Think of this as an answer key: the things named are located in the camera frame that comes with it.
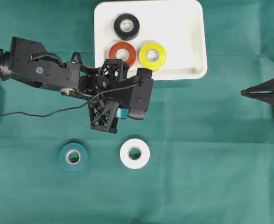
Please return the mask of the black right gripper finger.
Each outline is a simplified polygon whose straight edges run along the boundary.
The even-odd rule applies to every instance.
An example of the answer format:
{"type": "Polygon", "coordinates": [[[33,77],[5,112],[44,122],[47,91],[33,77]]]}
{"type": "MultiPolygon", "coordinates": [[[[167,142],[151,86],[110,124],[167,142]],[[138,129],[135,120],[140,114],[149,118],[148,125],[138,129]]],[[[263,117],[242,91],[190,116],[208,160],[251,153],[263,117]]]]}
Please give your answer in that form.
{"type": "Polygon", "coordinates": [[[249,87],[245,90],[242,90],[241,95],[251,93],[251,92],[262,92],[262,91],[274,91],[274,78],[266,82],[263,82],[259,85],[249,87]]]}
{"type": "Polygon", "coordinates": [[[242,96],[274,105],[273,93],[241,93],[242,96]]]}

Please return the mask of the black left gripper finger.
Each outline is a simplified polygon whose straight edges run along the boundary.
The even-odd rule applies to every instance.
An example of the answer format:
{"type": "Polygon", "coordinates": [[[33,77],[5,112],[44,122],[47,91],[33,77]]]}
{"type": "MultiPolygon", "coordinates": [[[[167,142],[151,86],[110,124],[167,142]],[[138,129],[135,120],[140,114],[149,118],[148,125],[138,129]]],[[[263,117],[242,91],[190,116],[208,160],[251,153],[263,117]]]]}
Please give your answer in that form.
{"type": "Polygon", "coordinates": [[[117,119],[126,119],[128,117],[128,109],[118,108],[115,113],[115,118],[117,119]]]}

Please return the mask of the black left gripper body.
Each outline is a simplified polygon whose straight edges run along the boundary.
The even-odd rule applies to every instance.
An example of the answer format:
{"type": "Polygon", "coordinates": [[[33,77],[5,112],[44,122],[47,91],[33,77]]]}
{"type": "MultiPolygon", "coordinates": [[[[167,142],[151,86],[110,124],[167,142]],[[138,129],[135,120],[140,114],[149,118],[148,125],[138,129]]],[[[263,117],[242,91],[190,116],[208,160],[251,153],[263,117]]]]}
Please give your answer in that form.
{"type": "Polygon", "coordinates": [[[80,77],[78,93],[87,98],[91,129],[117,133],[115,115],[120,102],[109,94],[125,81],[129,69],[130,65],[121,59],[106,59],[99,68],[81,66],[85,75],[80,77]]]}

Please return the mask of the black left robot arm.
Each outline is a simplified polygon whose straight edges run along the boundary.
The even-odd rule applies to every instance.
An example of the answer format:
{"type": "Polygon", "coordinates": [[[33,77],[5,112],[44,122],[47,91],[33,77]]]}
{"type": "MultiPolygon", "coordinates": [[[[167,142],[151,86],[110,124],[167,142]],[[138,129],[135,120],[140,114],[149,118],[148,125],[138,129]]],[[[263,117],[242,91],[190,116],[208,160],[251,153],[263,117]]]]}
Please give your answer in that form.
{"type": "Polygon", "coordinates": [[[58,91],[73,98],[85,100],[91,128],[116,133],[115,117],[120,103],[109,99],[112,91],[123,90],[130,66],[120,59],[105,59],[99,68],[83,64],[78,52],[69,62],[48,52],[44,45],[13,37],[9,51],[0,49],[0,79],[13,79],[38,89],[58,91]]]}

